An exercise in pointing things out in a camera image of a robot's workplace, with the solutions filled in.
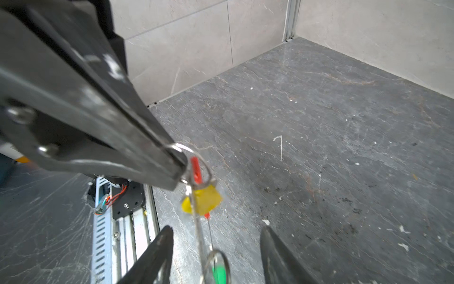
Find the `green tagged key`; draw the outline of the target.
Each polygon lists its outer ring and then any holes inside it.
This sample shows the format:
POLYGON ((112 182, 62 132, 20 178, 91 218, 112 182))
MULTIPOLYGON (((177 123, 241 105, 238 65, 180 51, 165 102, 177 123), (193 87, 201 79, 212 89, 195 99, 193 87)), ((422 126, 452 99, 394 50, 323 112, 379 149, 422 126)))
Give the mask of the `green tagged key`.
POLYGON ((208 283, 208 276, 212 276, 215 284, 231 284, 231 268, 226 254, 213 249, 207 256, 208 262, 203 266, 201 284, 208 283))

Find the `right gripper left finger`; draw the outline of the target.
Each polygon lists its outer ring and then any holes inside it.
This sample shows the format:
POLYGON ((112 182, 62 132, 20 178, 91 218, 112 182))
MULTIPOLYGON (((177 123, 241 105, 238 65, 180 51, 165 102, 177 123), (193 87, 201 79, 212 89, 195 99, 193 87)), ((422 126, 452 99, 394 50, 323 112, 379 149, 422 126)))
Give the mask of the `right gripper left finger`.
POLYGON ((165 226, 119 284, 169 284, 174 231, 165 226))

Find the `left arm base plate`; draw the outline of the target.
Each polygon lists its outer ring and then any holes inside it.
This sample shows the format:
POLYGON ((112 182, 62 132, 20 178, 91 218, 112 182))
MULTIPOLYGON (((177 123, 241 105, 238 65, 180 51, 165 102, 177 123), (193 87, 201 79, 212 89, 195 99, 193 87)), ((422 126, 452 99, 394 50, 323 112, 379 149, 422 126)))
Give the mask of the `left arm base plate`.
POLYGON ((87 186, 86 199, 95 215, 111 212, 112 218, 117 220, 144 206, 144 185, 120 177, 93 175, 87 186))

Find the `metal keyring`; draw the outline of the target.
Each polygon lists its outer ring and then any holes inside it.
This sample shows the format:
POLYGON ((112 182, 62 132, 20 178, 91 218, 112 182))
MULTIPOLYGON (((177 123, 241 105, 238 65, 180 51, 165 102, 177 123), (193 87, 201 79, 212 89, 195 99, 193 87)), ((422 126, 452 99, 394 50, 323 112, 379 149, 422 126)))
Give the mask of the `metal keyring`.
POLYGON ((212 183, 214 180, 212 171, 198 151, 181 143, 172 143, 164 148, 181 153, 188 158, 189 164, 180 179, 182 183, 190 185, 195 190, 205 189, 212 183))

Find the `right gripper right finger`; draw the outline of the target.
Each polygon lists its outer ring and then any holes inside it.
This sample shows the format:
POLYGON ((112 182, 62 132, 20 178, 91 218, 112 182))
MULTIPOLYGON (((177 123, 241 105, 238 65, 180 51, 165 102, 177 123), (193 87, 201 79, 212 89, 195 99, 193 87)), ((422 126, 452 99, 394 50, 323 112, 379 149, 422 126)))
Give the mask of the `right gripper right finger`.
POLYGON ((260 235, 260 251, 266 284, 316 284, 270 226, 260 235))

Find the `yellow tagged key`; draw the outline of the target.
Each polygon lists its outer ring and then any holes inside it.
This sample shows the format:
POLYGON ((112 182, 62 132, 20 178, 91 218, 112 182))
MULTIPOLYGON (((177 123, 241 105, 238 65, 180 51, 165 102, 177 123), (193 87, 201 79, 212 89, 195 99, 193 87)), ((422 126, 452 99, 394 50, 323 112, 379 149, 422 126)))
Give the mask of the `yellow tagged key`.
POLYGON ((222 202, 221 194, 213 185, 205 189, 192 190, 191 196, 185 197, 181 204, 183 212, 188 214, 193 214, 191 198, 196 201, 196 213, 202 216, 209 214, 222 202))

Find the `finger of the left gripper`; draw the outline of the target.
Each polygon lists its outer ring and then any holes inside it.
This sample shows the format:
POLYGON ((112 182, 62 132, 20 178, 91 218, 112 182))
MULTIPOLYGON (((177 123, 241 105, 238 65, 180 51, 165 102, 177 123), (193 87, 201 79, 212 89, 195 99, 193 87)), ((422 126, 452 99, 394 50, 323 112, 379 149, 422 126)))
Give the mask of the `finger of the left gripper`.
POLYGON ((2 1, 2 68, 72 69, 119 109, 129 111, 142 130, 150 131, 157 121, 128 77, 124 42, 114 32, 107 1, 2 1))
POLYGON ((150 131, 72 69, 1 69, 1 134, 44 169, 174 190, 188 166, 157 121, 150 131))

